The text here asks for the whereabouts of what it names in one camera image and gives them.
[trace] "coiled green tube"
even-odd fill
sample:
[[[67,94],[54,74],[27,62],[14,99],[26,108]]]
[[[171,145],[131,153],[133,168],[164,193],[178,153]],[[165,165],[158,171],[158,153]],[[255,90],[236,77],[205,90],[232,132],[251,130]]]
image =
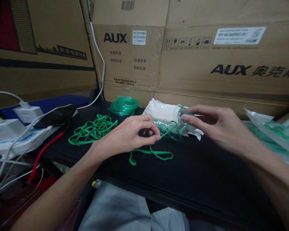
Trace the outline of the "coiled green tube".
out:
[[[118,96],[108,110],[118,116],[131,116],[135,113],[136,109],[139,107],[139,101],[128,97],[128,96]]]

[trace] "electrical cord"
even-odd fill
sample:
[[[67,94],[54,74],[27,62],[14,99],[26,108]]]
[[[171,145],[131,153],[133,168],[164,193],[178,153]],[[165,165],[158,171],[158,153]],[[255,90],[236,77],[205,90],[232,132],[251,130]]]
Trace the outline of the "electrical cord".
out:
[[[38,185],[35,187],[34,191],[31,192],[25,199],[29,198],[38,188],[39,188],[39,185],[41,184],[42,180],[43,180],[43,176],[44,176],[44,169],[42,169],[42,176],[41,176],[41,179],[38,183]],[[2,228],[9,220],[11,220],[32,198],[34,198],[37,194],[39,193],[39,191],[34,194],[29,200],[27,200],[26,203],[24,203],[12,216],[10,216],[10,218],[8,218],[1,226],[0,228]]]
[[[32,165],[32,164],[29,164],[29,163],[24,163],[24,162],[19,162],[19,161],[14,161],[14,160],[5,160],[5,159],[0,159],[0,162],[19,164],[19,165],[27,165],[27,166]]]
[[[19,159],[21,159],[24,154],[26,154],[34,145],[36,145],[49,130],[50,130],[50,129],[47,128],[47,129],[44,131],[44,133],[42,133],[42,134],[40,135],[40,137],[33,143],[33,145],[31,145],[27,150],[25,150],[25,151],[16,159],[16,161],[18,161]],[[7,173],[6,173],[3,181],[0,183],[0,190],[1,190],[1,186],[4,184],[7,176],[9,175],[9,173],[10,173],[10,171],[12,170],[12,168],[14,167],[14,165],[15,165],[15,164],[12,164],[12,165],[11,165],[11,167],[10,167],[10,169],[7,171]]]
[[[24,132],[11,144],[11,146],[10,146],[9,149],[8,149],[8,152],[7,152],[5,155],[2,156],[2,159],[7,159],[7,158],[8,158],[8,156],[9,156],[11,150],[12,150],[12,147],[16,144],[16,142],[17,142],[17,141],[33,126],[33,124],[34,124],[35,122],[37,122],[40,118],[42,118],[43,116],[45,116],[45,115],[47,115],[47,114],[49,114],[49,113],[57,110],[58,108],[67,107],[67,106],[70,106],[70,105],[71,105],[71,104],[68,104],[68,105],[65,105],[65,106],[56,107],[56,108],[50,110],[49,112],[47,112],[47,113],[45,113],[45,114],[37,117],[30,125],[27,126],[27,128],[24,130]],[[2,163],[1,168],[0,168],[0,178],[1,178],[1,175],[2,175],[2,173],[3,173],[4,166],[5,166],[5,162]]]
[[[0,94],[11,95],[11,96],[14,96],[15,98],[18,98],[19,101],[24,102],[24,100],[23,100],[22,98],[20,98],[19,96],[15,95],[15,94],[13,94],[13,93],[9,93],[9,92],[7,92],[7,91],[0,91]]]
[[[25,173],[25,174],[23,174],[23,175],[21,175],[21,176],[15,178],[14,180],[11,180],[9,183],[3,185],[0,189],[4,189],[5,187],[7,187],[8,185],[10,185],[10,184],[13,183],[14,181],[17,181],[18,179],[20,179],[20,178],[22,178],[22,177],[24,177],[24,176],[30,174],[32,171],[33,171],[33,170],[31,170],[31,171],[29,171],[29,172],[27,172],[27,173]]]
[[[101,93],[102,93],[102,91],[103,91],[103,88],[104,88],[105,61],[104,61],[104,59],[103,59],[103,56],[102,56],[102,54],[101,54],[101,52],[100,52],[99,47],[97,46],[92,22],[90,22],[90,25],[91,25],[92,35],[93,35],[93,41],[94,41],[95,46],[96,46],[96,49],[97,49],[98,53],[100,54],[100,57],[102,58],[102,61],[103,61],[102,86],[101,86],[101,90],[100,90],[99,94],[97,95],[97,97],[95,98],[95,100],[92,101],[92,103],[88,104],[87,106],[78,107],[77,109],[83,109],[83,108],[89,107],[89,106],[91,106],[93,103],[95,103],[95,101],[96,101],[96,100],[98,99],[98,97],[101,95]]]
[[[29,180],[28,182],[29,183],[32,183],[32,180],[34,179],[34,176],[35,176],[35,171],[37,169],[37,165],[39,163],[39,159],[41,157],[41,155],[43,154],[43,152],[51,145],[53,144],[57,139],[59,139],[61,136],[63,136],[64,132],[67,130],[67,128],[69,127],[70,123],[67,124],[67,127],[65,128],[65,130],[63,132],[61,132],[60,134],[58,134],[54,139],[52,139],[52,141],[50,141],[48,144],[45,145],[45,147],[42,148],[42,150],[39,152],[36,160],[35,160],[35,163],[33,165],[33,168],[32,168],[32,173],[29,177]]]

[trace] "white label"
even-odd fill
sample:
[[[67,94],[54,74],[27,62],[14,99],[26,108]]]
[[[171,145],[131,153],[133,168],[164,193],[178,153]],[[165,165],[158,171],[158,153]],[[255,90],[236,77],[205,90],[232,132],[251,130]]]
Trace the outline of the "white label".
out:
[[[144,45],[147,38],[146,30],[133,30],[133,45]]]
[[[266,27],[222,28],[218,29],[213,45],[258,44]]]

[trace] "white cable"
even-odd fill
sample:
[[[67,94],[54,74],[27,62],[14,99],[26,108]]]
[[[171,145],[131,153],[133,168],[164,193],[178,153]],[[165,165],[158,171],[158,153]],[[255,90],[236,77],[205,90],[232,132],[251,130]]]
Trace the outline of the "white cable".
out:
[[[92,104],[93,104],[93,103],[98,99],[98,97],[100,96],[100,94],[102,93],[103,88],[104,88],[105,61],[104,61],[104,59],[103,59],[103,56],[102,56],[102,54],[101,54],[101,52],[100,52],[99,47],[97,46],[96,39],[95,39],[95,34],[94,34],[94,30],[93,30],[92,22],[90,22],[90,25],[91,25],[91,30],[92,30],[93,40],[94,40],[94,43],[95,43],[96,49],[97,49],[97,51],[99,52],[99,54],[100,54],[100,56],[101,56],[101,58],[102,58],[102,61],[103,61],[102,86],[101,86],[101,91],[99,92],[99,94],[97,95],[97,97],[95,98],[95,100],[92,101],[92,103],[90,103],[89,105],[84,106],[84,107],[78,107],[77,109],[82,109],[82,108],[85,108],[85,107],[89,107],[89,106],[91,106],[91,105],[92,105]]]
[[[42,180],[43,180],[43,176],[44,176],[44,169],[42,168],[42,176],[41,179],[39,180],[38,185],[36,186],[36,188],[33,190],[33,192],[31,192],[25,199],[27,199],[28,197],[30,197],[38,188],[39,185],[41,184]],[[37,192],[35,195],[33,195],[26,203],[24,203],[10,218],[8,218],[1,226],[4,226],[12,217],[15,216],[16,213],[18,213],[19,210],[21,210],[33,197],[35,197],[39,192]]]
[[[18,161],[14,161],[14,160],[6,160],[6,159],[0,159],[0,162],[13,163],[13,164],[19,164],[19,165],[27,165],[27,166],[33,165],[33,164],[29,164],[29,163],[18,162]]]
[[[7,92],[7,91],[0,91],[0,94],[11,95],[11,96],[14,96],[14,97],[18,98],[19,101],[24,102],[24,100],[23,100],[22,98],[20,98],[19,96],[15,95],[15,94],[13,94],[13,93],[9,93],[9,92]]]
[[[50,130],[50,129],[47,128],[47,129],[40,135],[40,137],[33,143],[33,145],[31,145],[27,150],[25,150],[25,151],[16,159],[16,161],[18,161],[20,158],[22,158],[23,155],[27,153],[27,151],[29,151],[34,145],[36,145],[49,130]],[[10,167],[10,169],[7,171],[7,173],[6,173],[3,181],[0,183],[0,187],[4,184],[7,176],[9,175],[9,173],[10,173],[10,171],[12,170],[12,168],[14,167],[14,165],[15,165],[15,164],[12,164],[11,167]]]
[[[16,144],[16,142],[33,126],[33,124],[34,124],[35,122],[37,122],[38,119],[40,119],[40,118],[42,118],[43,116],[45,116],[45,115],[47,115],[47,114],[49,114],[49,113],[57,110],[58,108],[67,107],[67,106],[70,106],[70,105],[72,105],[72,104],[68,104],[68,105],[65,105],[65,106],[56,107],[56,108],[52,109],[51,111],[49,111],[49,112],[47,112],[47,113],[45,113],[45,114],[40,115],[39,117],[37,117],[30,125],[27,126],[26,130],[24,130],[24,132],[11,144],[11,146],[10,146],[9,149],[8,149],[8,152],[7,152],[5,155],[2,156],[2,159],[7,159],[7,158],[8,158],[12,147],[13,147],[13,146]],[[2,175],[4,166],[5,166],[5,162],[3,162],[2,165],[1,165],[1,168],[0,168],[0,177],[1,177],[1,175]]]
[[[1,190],[1,189],[4,189],[6,186],[10,185],[10,184],[13,183],[14,181],[17,181],[18,179],[20,179],[20,178],[22,178],[22,177],[24,177],[24,176],[30,174],[32,171],[33,171],[33,170],[31,170],[31,171],[29,171],[29,172],[27,172],[27,173],[25,173],[25,174],[23,174],[23,175],[21,175],[21,176],[15,178],[14,180],[11,180],[9,183],[3,185],[3,186],[0,188],[0,190]]]

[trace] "barcode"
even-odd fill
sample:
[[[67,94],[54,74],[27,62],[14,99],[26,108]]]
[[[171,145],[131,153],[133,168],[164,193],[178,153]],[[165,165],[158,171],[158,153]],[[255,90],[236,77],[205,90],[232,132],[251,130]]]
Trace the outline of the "barcode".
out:
[[[137,38],[137,39],[140,39],[140,38],[141,38],[141,39],[145,39],[145,36],[135,36],[135,35],[134,35],[133,38],[134,38],[134,39],[136,39],[136,38]]]
[[[134,34],[146,34],[146,31],[133,31]]]
[[[247,39],[245,42],[255,43],[257,42],[257,39]]]
[[[121,10],[133,10],[135,5],[135,1],[122,1]]]

